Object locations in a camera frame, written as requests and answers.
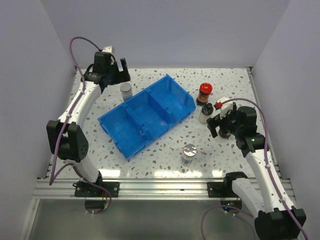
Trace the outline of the silver-lid blue-label spice jar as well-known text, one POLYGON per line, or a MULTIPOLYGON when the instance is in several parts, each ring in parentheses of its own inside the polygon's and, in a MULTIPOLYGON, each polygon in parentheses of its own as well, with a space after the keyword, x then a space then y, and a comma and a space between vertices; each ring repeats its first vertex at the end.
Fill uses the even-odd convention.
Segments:
POLYGON ((120 85, 120 92, 124 102, 133 96, 132 86, 128 82, 124 82, 120 85))

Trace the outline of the silver-lid shaker jar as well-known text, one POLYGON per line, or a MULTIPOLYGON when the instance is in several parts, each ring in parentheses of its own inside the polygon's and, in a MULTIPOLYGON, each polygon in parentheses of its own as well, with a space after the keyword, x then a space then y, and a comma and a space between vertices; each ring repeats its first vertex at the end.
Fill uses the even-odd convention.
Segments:
POLYGON ((198 150, 197 147, 191 143, 186 144, 182 149, 181 163, 184 166, 189 166, 196 158, 198 150))

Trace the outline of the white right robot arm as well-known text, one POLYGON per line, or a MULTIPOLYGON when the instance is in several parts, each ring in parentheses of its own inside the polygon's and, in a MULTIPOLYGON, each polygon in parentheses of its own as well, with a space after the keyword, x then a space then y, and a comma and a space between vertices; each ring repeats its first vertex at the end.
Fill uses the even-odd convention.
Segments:
POLYGON ((236 146, 250 165, 259 191, 241 171, 226 173, 223 192, 237 196, 247 206, 254 219, 255 232, 261 240, 294 240, 302 234, 307 219, 305 211, 297 208, 288 196, 273 164, 264 135, 257 131, 257 112, 253 107, 233 102, 215 104, 218 114, 207 120, 213 137, 231 134, 236 146))

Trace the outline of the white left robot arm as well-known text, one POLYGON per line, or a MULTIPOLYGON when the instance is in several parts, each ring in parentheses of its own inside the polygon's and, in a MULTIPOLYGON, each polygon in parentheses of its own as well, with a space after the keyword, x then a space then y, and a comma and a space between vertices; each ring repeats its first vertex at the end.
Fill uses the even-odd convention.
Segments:
POLYGON ((112 46, 95 52, 94 62, 81 74, 82 84, 69 106, 57 120, 47 123, 46 131, 53 154, 50 185, 59 174, 56 164, 57 159, 61 159, 75 167, 82 181, 89 181, 87 192, 95 197, 103 193, 104 184, 98 180, 100 172, 88 156, 89 143, 83 126, 93 104, 107 86, 130 81, 126 59, 120 59, 120 63, 122 69, 118 67, 112 46))

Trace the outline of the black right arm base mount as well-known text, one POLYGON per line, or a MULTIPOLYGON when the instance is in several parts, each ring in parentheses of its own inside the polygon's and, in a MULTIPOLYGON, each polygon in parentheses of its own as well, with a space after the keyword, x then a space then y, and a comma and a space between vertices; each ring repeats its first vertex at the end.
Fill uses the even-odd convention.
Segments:
POLYGON ((221 181, 207 182, 207 194, 209 198, 225 198, 228 196, 224 183, 221 181))

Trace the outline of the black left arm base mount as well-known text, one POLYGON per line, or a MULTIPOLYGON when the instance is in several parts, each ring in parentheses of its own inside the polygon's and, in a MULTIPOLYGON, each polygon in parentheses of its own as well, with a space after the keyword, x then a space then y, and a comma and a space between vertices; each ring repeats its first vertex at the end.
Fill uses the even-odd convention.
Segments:
POLYGON ((106 197, 107 193, 101 188, 106 189, 112 198, 117 198, 120 190, 120 183, 114 181, 103 181, 100 186, 101 188, 83 181, 73 183, 72 186, 75 188, 74 196, 78 198, 106 197))

